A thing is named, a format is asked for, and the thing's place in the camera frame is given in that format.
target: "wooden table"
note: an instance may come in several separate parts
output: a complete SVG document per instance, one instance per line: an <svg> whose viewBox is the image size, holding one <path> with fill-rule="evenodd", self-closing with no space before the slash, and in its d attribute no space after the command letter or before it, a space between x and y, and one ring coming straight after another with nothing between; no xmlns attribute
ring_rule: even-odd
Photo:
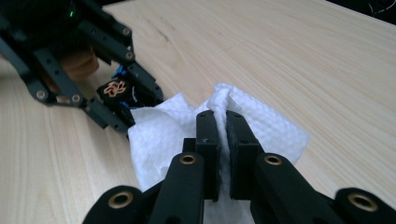
<svg viewBox="0 0 396 224"><path fill-rule="evenodd" d="M298 170L320 192L367 189L396 207L396 26L325 1L152 0L106 8L134 30L166 98L192 105L228 82L311 133ZM101 65L84 90L103 84ZM2 223L79 223L135 185L125 136L35 101L0 60Z"/></svg>

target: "metal screw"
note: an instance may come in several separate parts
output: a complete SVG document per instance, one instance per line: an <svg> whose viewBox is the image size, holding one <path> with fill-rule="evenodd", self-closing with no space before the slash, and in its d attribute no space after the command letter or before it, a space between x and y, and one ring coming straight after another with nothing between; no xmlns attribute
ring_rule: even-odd
<svg viewBox="0 0 396 224"><path fill-rule="evenodd" d="M35 93L35 96L37 97L37 99L42 100L46 98L46 93L44 91L37 91Z"/></svg>
<svg viewBox="0 0 396 224"><path fill-rule="evenodd" d="M125 29L122 31L122 33L123 33L124 35L129 35L129 34L131 33L131 30L128 29L128 28L125 28Z"/></svg>
<svg viewBox="0 0 396 224"><path fill-rule="evenodd" d="M134 54L133 54L131 51L129 51L129 52L126 53L126 55L125 55L125 58L128 59L128 60L132 59L133 57L134 57Z"/></svg>
<svg viewBox="0 0 396 224"><path fill-rule="evenodd" d="M73 101L74 103L77 103L77 102L79 101L79 95L78 95L78 94L73 95L72 101Z"/></svg>

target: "black plastic part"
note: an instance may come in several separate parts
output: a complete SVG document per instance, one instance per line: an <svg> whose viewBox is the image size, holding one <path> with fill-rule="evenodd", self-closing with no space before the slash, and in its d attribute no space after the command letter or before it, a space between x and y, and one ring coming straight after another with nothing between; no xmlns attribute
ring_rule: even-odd
<svg viewBox="0 0 396 224"><path fill-rule="evenodd" d="M171 162L150 224L203 222L205 162L197 153L180 153Z"/></svg>
<svg viewBox="0 0 396 224"><path fill-rule="evenodd" d="M109 60L114 60L120 64L134 62L134 53L98 26L89 21L82 21L78 29L89 39L95 52L99 55L106 55Z"/></svg>
<svg viewBox="0 0 396 224"><path fill-rule="evenodd" d="M250 200L256 186L254 164L262 147L245 118L238 113L227 111L226 130L231 164L230 197Z"/></svg>
<svg viewBox="0 0 396 224"><path fill-rule="evenodd" d="M144 196L139 189L118 186L105 192L85 217L84 224L143 223Z"/></svg>
<svg viewBox="0 0 396 224"><path fill-rule="evenodd" d="M85 113L87 113L101 128L111 125L111 127L118 132L128 132L129 126L119 117L115 116L113 112L103 105L96 97L92 97L86 104L86 107L83 108Z"/></svg>
<svg viewBox="0 0 396 224"><path fill-rule="evenodd" d="M131 76L132 83L139 87L139 91L154 99L153 104L157 105L163 101L163 91L160 86L155 83L155 78L152 77L139 63L134 62L127 67Z"/></svg>
<svg viewBox="0 0 396 224"><path fill-rule="evenodd" d="M195 138L185 138L183 140L183 152L195 152Z"/></svg>
<svg viewBox="0 0 396 224"><path fill-rule="evenodd" d="M334 209L346 223L396 223L396 211L374 194L362 189L338 190Z"/></svg>
<svg viewBox="0 0 396 224"><path fill-rule="evenodd" d="M205 159L205 199L219 198L219 160L221 144L214 113L206 110L196 117L195 150Z"/></svg>
<svg viewBox="0 0 396 224"><path fill-rule="evenodd" d="M0 36L0 52L12 63L16 68L21 79L28 88L29 93L33 98L37 99L36 94L38 91L44 92L44 98L42 100L46 101L50 90L44 84L44 82L38 78L29 68L29 65L24 61L21 55L18 55L8 42Z"/></svg>
<svg viewBox="0 0 396 224"><path fill-rule="evenodd" d="M286 158L262 153L255 176L279 223L344 223Z"/></svg>
<svg viewBox="0 0 396 224"><path fill-rule="evenodd" d="M57 96L65 96L68 100L67 105L80 106L83 103L83 96L79 89L76 87L74 82L70 80L66 72L62 69L62 66L53 57L52 53L48 49L38 49L34 52L35 58L44 68L46 74L55 82L55 84L60 88ZM55 105L63 105L63 103L57 102L55 98L47 98L44 103L52 103Z"/></svg>

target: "crumpled tissue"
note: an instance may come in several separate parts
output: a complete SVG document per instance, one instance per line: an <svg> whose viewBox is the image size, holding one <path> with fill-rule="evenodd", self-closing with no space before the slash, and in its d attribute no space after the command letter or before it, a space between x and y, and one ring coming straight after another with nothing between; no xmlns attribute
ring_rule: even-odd
<svg viewBox="0 0 396 224"><path fill-rule="evenodd" d="M215 92L199 107L190 106L181 93L156 107L132 110L136 125L128 131L134 171L145 191L162 181L172 158L182 151L183 139L195 137L195 117L214 111L221 146L221 186L217 202L205 201L204 223L254 223L249 202L231 200L226 111L242 114L266 152L280 154L295 163L309 134L270 106L229 84L217 84Z"/></svg>

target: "robotic hand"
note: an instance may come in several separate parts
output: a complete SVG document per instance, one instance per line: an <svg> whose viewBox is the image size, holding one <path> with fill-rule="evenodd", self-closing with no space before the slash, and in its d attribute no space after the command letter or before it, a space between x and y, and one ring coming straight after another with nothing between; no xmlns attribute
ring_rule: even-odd
<svg viewBox="0 0 396 224"><path fill-rule="evenodd" d="M132 30L102 10L119 1L0 0L0 54L40 103L81 108L102 128L126 133L134 125L130 109L161 103L163 92L135 61ZM64 55L81 48L120 64L99 97L84 98L61 66Z"/></svg>

